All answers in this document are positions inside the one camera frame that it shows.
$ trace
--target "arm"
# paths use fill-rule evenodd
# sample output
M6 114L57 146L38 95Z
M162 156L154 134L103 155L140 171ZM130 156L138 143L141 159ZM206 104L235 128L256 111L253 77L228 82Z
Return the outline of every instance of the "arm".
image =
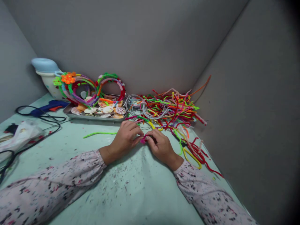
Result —
M109 145L50 166L0 190L0 224L41 224L60 213L96 184L103 169L129 153L143 135L127 121Z
M206 224L257 224L225 190L189 162L184 161L174 174L179 189Z
M146 135L153 154L172 171L185 198L192 203L206 224L257 224L232 198L199 169L184 161L171 146L168 137L157 129Z

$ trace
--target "light blue cap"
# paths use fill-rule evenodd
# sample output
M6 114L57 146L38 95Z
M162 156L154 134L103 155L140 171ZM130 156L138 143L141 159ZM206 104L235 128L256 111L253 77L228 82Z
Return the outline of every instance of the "light blue cap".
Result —
M34 66L36 71L41 73L54 73L59 71L56 62L51 59L34 58L31 60L31 64Z

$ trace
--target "person's left hand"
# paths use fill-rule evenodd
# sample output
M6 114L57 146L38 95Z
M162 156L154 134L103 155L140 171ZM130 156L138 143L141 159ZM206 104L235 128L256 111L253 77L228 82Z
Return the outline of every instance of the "person's left hand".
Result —
M108 165L127 155L143 136L143 131L135 122L123 121L112 143L99 149L104 163Z

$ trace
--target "blue glue gun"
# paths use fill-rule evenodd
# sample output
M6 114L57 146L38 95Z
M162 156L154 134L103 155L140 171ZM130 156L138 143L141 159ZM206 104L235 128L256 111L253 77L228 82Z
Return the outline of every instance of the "blue glue gun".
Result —
M57 109L59 108L65 108L69 103L68 102L63 102L63 101L57 101L57 100L51 100L49 101L49 105L45 105L43 107L40 107L40 110L43 110L44 112L48 112L48 111L53 111L55 112ZM43 115L44 113L41 112L38 109L34 109L31 111L31 115L34 117L40 117L41 115Z

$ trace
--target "paint-splattered table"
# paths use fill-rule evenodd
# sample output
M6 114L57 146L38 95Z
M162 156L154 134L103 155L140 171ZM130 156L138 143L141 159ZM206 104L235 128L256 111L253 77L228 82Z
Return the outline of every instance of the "paint-splattered table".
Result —
M41 107L53 100L49 94L32 105ZM51 115L65 116L62 110ZM4 131L11 123L20 124L22 120L37 121L45 133L55 130L51 123L40 119L13 115L0 124ZM33 172L53 164L63 163L79 153L98 149L110 144L114 135L98 134L83 139L93 132L117 132L119 124L70 120L61 124L62 129L24 152L8 172L1 189L9 183L26 177ZM144 133L151 128L142 125ZM178 141L169 131L163 131L169 137L173 149L180 152ZM190 139L196 135L189 130ZM211 160L210 167L218 171ZM225 179L202 170L211 178L215 177L233 199L240 204ZM151 153L147 145L138 144L122 160L108 166L99 184L87 191L81 198L54 218L50 224L204 224L193 205L188 204L177 187L174 175Z

